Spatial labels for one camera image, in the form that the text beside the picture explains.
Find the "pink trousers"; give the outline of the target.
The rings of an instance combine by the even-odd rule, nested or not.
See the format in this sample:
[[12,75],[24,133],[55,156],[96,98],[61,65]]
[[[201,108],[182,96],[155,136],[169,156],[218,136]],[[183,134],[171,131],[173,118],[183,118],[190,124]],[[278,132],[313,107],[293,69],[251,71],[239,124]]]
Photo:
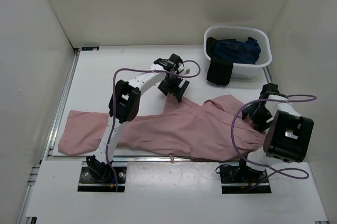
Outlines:
[[[243,154],[262,147],[265,136],[252,127],[249,118],[234,119],[243,103],[232,95],[206,100],[198,105],[186,98],[179,103],[167,96],[159,115],[137,116],[128,123],[118,148],[149,151],[160,155],[227,161],[238,158],[231,141]],[[71,110],[58,151],[79,156],[95,151],[103,137],[108,114]]]

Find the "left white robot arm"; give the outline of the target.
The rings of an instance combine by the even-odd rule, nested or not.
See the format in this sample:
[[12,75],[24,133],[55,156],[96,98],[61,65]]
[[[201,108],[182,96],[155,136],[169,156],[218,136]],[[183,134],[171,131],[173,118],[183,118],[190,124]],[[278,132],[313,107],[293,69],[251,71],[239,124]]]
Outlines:
[[114,151],[124,128],[138,114],[141,96],[159,84],[158,89],[165,96],[170,94],[180,103],[189,85],[183,78],[189,71],[182,58],[172,54],[168,59],[155,60],[148,70],[137,70],[140,75],[129,81],[116,81],[114,75],[106,129],[96,151],[86,157],[89,173],[96,181],[105,183],[115,177]]

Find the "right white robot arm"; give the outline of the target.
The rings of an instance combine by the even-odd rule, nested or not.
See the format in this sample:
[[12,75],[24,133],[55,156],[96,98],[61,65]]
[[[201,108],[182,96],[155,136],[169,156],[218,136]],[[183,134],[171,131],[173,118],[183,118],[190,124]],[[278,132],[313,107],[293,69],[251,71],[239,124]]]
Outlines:
[[253,128],[266,135],[262,147],[240,159],[236,169],[240,181],[258,182],[266,177],[267,167],[304,160],[314,121],[295,111],[289,98],[269,83],[263,85],[260,101],[242,109],[242,118],[248,117]]

